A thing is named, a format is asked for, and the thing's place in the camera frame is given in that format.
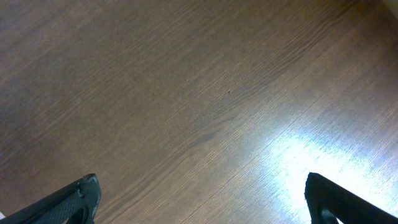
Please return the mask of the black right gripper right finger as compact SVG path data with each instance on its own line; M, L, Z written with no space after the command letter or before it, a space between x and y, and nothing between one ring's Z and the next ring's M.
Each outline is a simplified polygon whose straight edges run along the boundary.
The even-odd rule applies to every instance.
M397 217L317 173L308 174L305 199L312 224L397 224Z

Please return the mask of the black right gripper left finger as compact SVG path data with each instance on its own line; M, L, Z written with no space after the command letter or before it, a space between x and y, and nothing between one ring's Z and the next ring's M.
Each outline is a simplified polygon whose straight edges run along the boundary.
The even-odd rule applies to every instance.
M88 174L1 219L1 224L94 224L100 200L98 178L95 174Z

